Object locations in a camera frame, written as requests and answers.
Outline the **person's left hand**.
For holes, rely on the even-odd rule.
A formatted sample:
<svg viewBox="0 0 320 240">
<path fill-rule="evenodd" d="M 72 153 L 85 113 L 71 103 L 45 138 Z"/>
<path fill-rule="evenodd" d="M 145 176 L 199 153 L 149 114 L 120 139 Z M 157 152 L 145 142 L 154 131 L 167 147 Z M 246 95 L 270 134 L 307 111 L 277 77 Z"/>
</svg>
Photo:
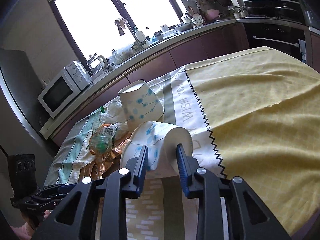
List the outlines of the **person's left hand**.
<svg viewBox="0 0 320 240">
<path fill-rule="evenodd" d="M 46 210 L 46 211 L 44 212 L 43 218 L 44 218 L 44 219 L 47 219 L 50 214 L 51 214 L 51 211 L 50 211 L 50 210 Z"/>
</svg>

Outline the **person's left forearm pink sleeve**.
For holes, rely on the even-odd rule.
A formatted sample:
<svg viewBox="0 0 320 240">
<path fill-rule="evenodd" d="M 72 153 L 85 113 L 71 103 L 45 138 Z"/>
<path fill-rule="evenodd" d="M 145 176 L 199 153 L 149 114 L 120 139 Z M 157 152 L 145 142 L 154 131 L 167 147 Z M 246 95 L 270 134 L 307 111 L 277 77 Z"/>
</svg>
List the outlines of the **person's left forearm pink sleeve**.
<svg viewBox="0 0 320 240">
<path fill-rule="evenodd" d="M 35 233 L 35 230 L 29 225 L 28 222 L 25 222 L 20 227 L 11 226 L 11 229 L 20 240 L 31 240 L 33 234 Z"/>
</svg>

